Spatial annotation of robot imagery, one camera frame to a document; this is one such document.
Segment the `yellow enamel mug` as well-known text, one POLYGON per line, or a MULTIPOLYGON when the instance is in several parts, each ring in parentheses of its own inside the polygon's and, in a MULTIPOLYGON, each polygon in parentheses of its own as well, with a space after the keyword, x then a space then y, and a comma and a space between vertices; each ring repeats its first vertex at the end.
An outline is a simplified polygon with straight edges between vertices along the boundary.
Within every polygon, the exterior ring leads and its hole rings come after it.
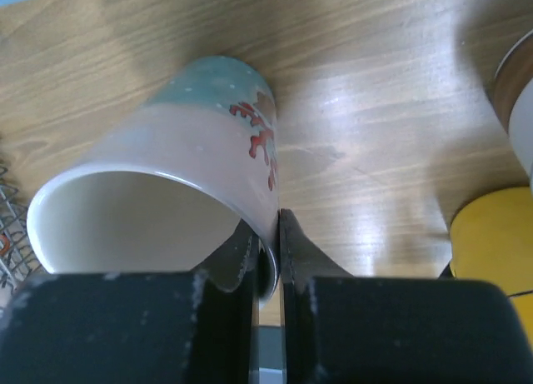
POLYGON ((532 338, 532 194, 528 187, 487 193, 450 225, 451 261, 442 277, 490 282, 510 298, 532 338))

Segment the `cream floral tall mug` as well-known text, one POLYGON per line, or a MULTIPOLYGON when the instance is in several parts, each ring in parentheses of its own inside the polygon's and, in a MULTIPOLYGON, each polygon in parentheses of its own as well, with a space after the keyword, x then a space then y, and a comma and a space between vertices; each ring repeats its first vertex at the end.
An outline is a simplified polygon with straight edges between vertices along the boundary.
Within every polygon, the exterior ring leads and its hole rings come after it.
POLYGON ((276 104, 261 74, 225 56, 197 59, 67 170, 27 212, 47 272, 193 269, 243 223, 279 269, 276 104))

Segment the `red black patterned cup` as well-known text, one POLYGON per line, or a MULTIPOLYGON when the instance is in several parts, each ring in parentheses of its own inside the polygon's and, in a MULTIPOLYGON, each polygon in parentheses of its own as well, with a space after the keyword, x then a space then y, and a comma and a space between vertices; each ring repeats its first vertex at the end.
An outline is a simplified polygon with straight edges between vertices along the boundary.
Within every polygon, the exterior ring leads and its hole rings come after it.
POLYGON ((4 233, 2 233, 0 235, 0 243, 1 243, 0 257, 3 257, 11 248, 11 241, 4 233))

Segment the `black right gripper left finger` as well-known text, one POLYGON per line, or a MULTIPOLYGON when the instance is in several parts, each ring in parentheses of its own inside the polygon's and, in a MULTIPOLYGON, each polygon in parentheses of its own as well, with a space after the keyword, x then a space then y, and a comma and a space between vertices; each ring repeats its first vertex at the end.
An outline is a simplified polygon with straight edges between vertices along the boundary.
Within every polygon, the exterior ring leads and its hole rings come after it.
POLYGON ((261 243, 188 272, 36 275, 1 320, 4 383, 256 383, 261 243))

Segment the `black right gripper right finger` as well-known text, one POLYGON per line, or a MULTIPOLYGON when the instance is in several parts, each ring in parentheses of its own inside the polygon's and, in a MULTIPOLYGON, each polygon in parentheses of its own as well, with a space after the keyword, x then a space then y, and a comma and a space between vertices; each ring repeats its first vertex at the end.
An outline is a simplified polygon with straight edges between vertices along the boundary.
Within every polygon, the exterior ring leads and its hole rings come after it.
POLYGON ((488 282, 355 277, 279 213, 290 383, 529 383, 532 350, 488 282))

